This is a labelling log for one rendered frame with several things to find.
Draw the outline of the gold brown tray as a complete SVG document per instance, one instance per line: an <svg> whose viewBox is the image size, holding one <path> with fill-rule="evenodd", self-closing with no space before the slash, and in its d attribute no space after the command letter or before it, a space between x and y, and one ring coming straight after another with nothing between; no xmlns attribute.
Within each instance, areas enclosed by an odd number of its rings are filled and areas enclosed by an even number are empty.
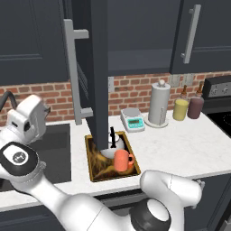
<svg viewBox="0 0 231 231"><path fill-rule="evenodd" d="M93 142L93 137L90 134L85 136L85 143L88 157L89 178L92 182L133 177L141 173L137 161L134 161L134 165L124 172L116 171L114 168L114 161L112 159L107 159L97 150Z"/></svg>

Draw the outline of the yellow squeeze bottle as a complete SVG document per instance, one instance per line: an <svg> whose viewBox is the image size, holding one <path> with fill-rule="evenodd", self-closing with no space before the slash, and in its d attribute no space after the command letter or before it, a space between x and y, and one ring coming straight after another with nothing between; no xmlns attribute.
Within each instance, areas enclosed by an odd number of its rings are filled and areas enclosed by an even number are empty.
<svg viewBox="0 0 231 231"><path fill-rule="evenodd" d="M187 97L187 86L184 86L180 96L174 102L172 117L177 121L183 121L185 119L188 106L189 100Z"/></svg>

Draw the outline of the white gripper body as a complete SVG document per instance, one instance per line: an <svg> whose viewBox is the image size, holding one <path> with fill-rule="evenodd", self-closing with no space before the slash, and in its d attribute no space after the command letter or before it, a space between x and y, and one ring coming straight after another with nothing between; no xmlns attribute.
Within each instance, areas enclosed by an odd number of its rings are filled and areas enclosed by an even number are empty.
<svg viewBox="0 0 231 231"><path fill-rule="evenodd" d="M43 100L36 95L30 95L16 108L24 119L23 136L26 141L36 141L44 135L46 110Z"/></svg>

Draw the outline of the black stove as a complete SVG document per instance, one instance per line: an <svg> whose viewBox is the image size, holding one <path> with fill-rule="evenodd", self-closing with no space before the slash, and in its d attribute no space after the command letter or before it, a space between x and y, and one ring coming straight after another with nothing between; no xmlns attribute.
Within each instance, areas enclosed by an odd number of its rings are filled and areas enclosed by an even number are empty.
<svg viewBox="0 0 231 231"><path fill-rule="evenodd" d="M207 78L202 112L231 138L231 75Z"/></svg>

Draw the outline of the white kitchen scale teal display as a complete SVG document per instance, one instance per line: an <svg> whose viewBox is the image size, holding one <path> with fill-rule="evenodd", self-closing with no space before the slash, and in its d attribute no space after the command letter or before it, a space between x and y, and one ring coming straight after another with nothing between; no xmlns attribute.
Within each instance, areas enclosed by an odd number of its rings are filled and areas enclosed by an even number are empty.
<svg viewBox="0 0 231 231"><path fill-rule="evenodd" d="M122 109L120 117L128 133L142 132L145 129L143 115L138 108Z"/></svg>

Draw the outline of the grey wall outlet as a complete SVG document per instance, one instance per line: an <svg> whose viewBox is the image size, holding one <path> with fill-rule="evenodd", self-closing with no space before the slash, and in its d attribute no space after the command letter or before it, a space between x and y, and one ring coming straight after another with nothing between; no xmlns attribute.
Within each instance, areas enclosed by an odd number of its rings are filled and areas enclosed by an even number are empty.
<svg viewBox="0 0 231 231"><path fill-rule="evenodd" d="M108 93L115 91L114 77L108 77Z"/></svg>
<svg viewBox="0 0 231 231"><path fill-rule="evenodd" d="M182 85L191 86L193 83L194 74L188 73L183 76Z"/></svg>
<svg viewBox="0 0 231 231"><path fill-rule="evenodd" d="M172 88L177 88L180 85L180 74L170 75L169 83Z"/></svg>

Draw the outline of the dark open cabinet interior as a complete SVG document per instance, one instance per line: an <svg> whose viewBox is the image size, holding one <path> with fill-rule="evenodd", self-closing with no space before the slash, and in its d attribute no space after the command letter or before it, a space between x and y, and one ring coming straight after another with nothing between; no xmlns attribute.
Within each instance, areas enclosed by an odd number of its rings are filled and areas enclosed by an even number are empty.
<svg viewBox="0 0 231 231"><path fill-rule="evenodd" d="M108 74L167 72L179 10L180 0L108 0Z"/></svg>

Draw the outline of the black tap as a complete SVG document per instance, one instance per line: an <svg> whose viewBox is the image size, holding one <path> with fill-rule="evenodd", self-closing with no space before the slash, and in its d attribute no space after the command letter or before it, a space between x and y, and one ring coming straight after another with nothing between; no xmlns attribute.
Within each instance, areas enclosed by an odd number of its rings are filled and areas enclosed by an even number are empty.
<svg viewBox="0 0 231 231"><path fill-rule="evenodd" d="M6 91L1 97L0 97L0 112L2 111L3 107L5 106L5 102L7 99L10 99L12 108L17 108L17 102L15 100L14 94L11 91Z"/></svg>

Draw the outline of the dark red squeeze bottle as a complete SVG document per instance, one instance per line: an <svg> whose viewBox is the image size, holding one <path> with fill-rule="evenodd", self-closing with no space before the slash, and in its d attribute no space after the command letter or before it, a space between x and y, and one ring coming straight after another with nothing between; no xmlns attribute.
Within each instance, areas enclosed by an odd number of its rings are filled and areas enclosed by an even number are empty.
<svg viewBox="0 0 231 231"><path fill-rule="evenodd" d="M188 113L187 113L187 116L190 119L198 119L202 107L204 105L204 98L202 97L202 87L203 87L203 83L200 82L199 89L197 90L195 96L190 99Z"/></svg>

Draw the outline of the white paper towel roll holder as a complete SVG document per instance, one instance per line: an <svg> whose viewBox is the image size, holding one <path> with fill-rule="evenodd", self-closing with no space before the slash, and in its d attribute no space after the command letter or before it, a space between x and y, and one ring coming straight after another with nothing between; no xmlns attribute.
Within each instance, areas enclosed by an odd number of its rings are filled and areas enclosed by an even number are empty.
<svg viewBox="0 0 231 231"><path fill-rule="evenodd" d="M144 122L150 127L163 128L168 125L166 118L171 86L163 79L152 84L150 108Z"/></svg>

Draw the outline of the orange mug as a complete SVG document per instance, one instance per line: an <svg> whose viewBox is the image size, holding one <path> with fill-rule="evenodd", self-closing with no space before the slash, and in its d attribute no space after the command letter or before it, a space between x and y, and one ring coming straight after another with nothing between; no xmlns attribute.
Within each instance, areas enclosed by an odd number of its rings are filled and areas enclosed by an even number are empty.
<svg viewBox="0 0 231 231"><path fill-rule="evenodd" d="M114 154L114 167L117 171L127 171L134 166L134 156L126 150L117 150Z"/></svg>

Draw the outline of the dark open cabinet door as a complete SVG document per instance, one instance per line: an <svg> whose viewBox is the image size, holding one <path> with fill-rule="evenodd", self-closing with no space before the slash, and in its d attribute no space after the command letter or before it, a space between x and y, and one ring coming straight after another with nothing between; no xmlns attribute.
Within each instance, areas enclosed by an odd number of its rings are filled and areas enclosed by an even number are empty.
<svg viewBox="0 0 231 231"><path fill-rule="evenodd" d="M73 27L88 31L75 40L80 103L90 107L88 127L97 149L108 146L107 0L71 0Z"/></svg>

